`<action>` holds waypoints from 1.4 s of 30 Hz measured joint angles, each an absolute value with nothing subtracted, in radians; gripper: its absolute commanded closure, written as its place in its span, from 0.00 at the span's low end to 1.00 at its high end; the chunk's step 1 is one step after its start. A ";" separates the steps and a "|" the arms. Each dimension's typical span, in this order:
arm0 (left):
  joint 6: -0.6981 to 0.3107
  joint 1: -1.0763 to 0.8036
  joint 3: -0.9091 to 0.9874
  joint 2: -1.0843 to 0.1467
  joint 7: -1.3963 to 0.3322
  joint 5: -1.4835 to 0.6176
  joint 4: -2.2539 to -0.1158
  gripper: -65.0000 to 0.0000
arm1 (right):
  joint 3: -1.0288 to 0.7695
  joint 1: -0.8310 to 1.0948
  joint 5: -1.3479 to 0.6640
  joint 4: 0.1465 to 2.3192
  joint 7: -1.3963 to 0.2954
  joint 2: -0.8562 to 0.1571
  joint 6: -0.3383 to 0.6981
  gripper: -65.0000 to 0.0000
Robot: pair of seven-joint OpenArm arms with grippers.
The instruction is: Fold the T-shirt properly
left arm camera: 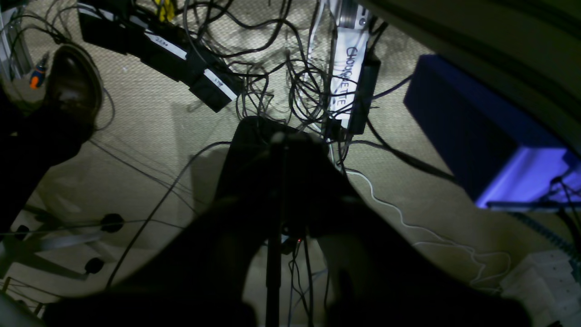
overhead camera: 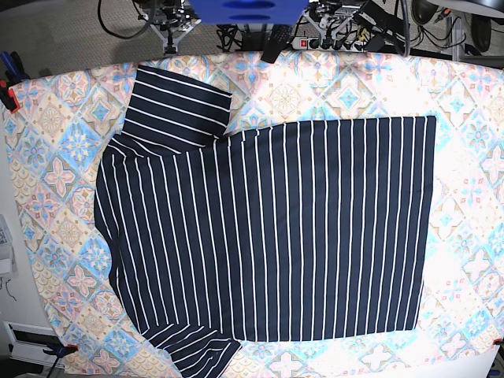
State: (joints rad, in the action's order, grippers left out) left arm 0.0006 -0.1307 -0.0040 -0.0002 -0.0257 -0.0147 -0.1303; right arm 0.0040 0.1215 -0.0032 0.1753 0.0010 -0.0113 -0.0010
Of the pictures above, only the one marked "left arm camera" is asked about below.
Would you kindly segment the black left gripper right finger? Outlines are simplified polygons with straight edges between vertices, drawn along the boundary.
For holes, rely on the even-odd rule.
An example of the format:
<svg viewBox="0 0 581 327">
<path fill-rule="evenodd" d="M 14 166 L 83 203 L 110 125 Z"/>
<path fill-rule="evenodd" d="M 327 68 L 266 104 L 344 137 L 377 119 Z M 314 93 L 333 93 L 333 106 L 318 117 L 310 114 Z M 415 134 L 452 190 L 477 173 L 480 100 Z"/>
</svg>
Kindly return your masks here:
<svg viewBox="0 0 581 327">
<path fill-rule="evenodd" d="M 313 183 L 290 208 L 322 250 L 334 299 L 328 327 L 529 327 L 523 305 L 457 281 L 415 250 L 357 193 L 309 134 L 284 138 L 289 185 Z"/>
</svg>

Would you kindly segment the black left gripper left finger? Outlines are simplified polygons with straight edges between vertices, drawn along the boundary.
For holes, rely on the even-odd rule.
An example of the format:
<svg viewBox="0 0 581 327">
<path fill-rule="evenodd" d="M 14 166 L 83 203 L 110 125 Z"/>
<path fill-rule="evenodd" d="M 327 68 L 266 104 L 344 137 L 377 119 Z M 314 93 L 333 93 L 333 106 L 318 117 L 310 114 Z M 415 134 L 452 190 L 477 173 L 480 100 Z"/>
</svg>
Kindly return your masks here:
<svg viewBox="0 0 581 327">
<path fill-rule="evenodd" d="M 247 271 L 267 238 L 265 163 L 282 124 L 243 119 L 214 201 L 162 252 L 108 291 L 46 308 L 48 327 L 255 327 L 242 300 Z"/>
</svg>

